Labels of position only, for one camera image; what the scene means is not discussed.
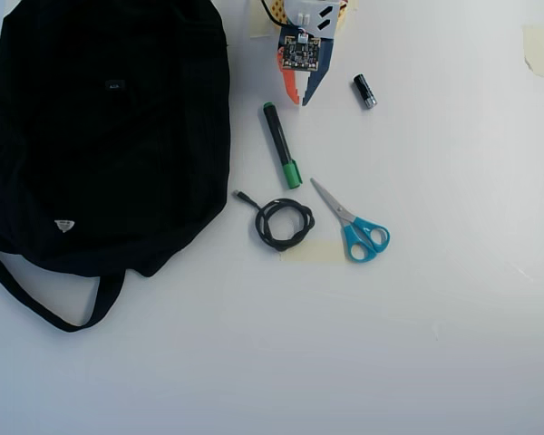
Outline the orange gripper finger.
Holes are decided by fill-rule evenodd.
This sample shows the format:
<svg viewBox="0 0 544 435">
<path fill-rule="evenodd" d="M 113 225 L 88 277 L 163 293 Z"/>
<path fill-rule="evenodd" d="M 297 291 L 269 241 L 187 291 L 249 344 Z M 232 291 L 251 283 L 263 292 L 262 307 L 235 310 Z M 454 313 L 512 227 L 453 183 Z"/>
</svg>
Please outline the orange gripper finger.
<svg viewBox="0 0 544 435">
<path fill-rule="evenodd" d="M 289 99 L 296 105 L 300 105 L 300 96 L 296 86 L 296 71 L 284 67 L 284 47 L 280 46 L 277 49 L 277 65 L 282 74 L 286 93 Z"/>
</svg>

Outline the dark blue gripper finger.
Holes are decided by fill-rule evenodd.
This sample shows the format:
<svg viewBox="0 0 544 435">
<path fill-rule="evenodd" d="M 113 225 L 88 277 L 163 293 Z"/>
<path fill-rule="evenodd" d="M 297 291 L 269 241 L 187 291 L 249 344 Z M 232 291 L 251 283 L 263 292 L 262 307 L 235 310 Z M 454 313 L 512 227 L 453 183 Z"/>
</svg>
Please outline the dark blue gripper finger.
<svg viewBox="0 0 544 435">
<path fill-rule="evenodd" d="M 320 44 L 319 54 L 318 54 L 318 69 L 315 72 L 311 72 L 308 77 L 305 96 L 302 102 L 303 106 L 308 105 L 314 93 L 316 92 L 318 86 L 323 81 L 325 75 L 329 71 L 334 44 L 335 44 L 334 39 L 326 39 L 326 38 L 321 39 L 321 44 Z"/>
</svg>

